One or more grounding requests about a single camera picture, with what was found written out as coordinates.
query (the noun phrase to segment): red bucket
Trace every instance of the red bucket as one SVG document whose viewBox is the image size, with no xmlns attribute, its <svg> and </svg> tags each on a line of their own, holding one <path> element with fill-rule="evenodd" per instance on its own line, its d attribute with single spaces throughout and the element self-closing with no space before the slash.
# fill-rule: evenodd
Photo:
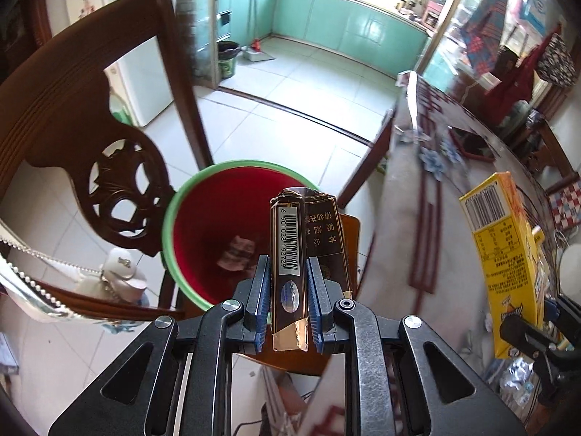
<svg viewBox="0 0 581 436">
<path fill-rule="evenodd" d="M 163 254 L 179 288 L 202 310 L 232 298 L 248 278 L 247 271 L 218 266 L 234 237 L 255 243 L 254 259 L 269 253 L 269 202 L 291 186 L 317 189 L 285 167 L 237 160 L 202 170 L 175 194 L 164 218 Z"/>
</svg>

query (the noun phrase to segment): yellow box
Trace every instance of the yellow box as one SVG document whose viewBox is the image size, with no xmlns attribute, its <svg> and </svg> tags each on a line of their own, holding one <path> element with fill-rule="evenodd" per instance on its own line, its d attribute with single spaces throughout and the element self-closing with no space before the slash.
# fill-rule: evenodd
<svg viewBox="0 0 581 436">
<path fill-rule="evenodd" d="M 543 286 L 537 275 L 539 254 L 521 197 L 510 172 L 502 172 L 461 197 L 460 204 L 484 271 L 495 355 L 499 359 L 516 357 L 519 351 L 500 339 L 502 321 L 519 314 L 542 328 L 544 314 Z"/>
</svg>

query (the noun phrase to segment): silver bolt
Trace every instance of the silver bolt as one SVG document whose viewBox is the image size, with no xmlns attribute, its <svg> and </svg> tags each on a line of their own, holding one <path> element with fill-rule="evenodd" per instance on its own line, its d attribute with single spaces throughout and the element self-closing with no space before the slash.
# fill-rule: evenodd
<svg viewBox="0 0 581 436">
<path fill-rule="evenodd" d="M 238 300 L 230 299 L 222 303 L 222 308 L 226 311 L 234 311 L 240 308 L 240 302 Z"/>
<path fill-rule="evenodd" d="M 405 324 L 408 328 L 416 329 L 422 326 L 422 320 L 420 320 L 417 316 L 407 316 L 405 320 L 403 320 L 403 324 Z"/>
<path fill-rule="evenodd" d="M 339 302 L 339 308 L 342 310 L 353 310 L 355 308 L 355 302 L 349 298 L 346 298 Z"/>
<path fill-rule="evenodd" d="M 167 328 L 169 325 L 171 325 L 171 318 L 169 316 L 167 316 L 166 314 L 155 319 L 155 327 L 156 328 L 159 328 L 162 330 L 164 328 Z"/>
</svg>

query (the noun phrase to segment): green trash can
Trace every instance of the green trash can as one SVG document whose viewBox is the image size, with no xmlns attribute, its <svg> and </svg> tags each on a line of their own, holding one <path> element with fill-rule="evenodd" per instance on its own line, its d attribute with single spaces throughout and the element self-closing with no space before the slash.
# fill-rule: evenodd
<svg viewBox="0 0 581 436">
<path fill-rule="evenodd" d="M 232 77 L 236 73 L 236 56 L 240 52 L 240 44 L 234 41 L 220 41 L 218 43 L 218 66 L 222 80 Z"/>
</svg>

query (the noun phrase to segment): barcode number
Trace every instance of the barcode number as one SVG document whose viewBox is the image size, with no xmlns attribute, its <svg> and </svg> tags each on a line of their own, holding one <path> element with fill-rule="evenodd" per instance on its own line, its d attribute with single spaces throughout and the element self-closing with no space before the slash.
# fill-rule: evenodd
<svg viewBox="0 0 581 436">
<path fill-rule="evenodd" d="M 508 215 L 504 207 L 504 195 L 499 190 L 497 182 L 491 183 L 464 202 L 473 231 L 481 230 Z"/>
<path fill-rule="evenodd" d="M 300 275 L 297 207 L 278 208 L 278 273 Z"/>
</svg>

